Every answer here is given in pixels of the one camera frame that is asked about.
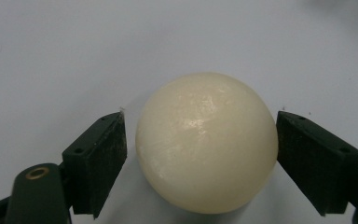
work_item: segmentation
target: white background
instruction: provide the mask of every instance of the white background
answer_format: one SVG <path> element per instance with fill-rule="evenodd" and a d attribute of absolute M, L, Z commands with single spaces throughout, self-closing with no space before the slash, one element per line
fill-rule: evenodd
<path fill-rule="evenodd" d="M 150 94 L 183 74 L 246 82 L 278 110 L 358 148 L 358 0 L 0 1 L 0 199 L 15 176 L 125 108 L 129 157 L 94 223 L 351 223 L 320 217 L 277 163 L 224 215 L 188 213 L 153 191 L 134 151 Z M 92 223 L 91 216 L 74 216 Z"/>

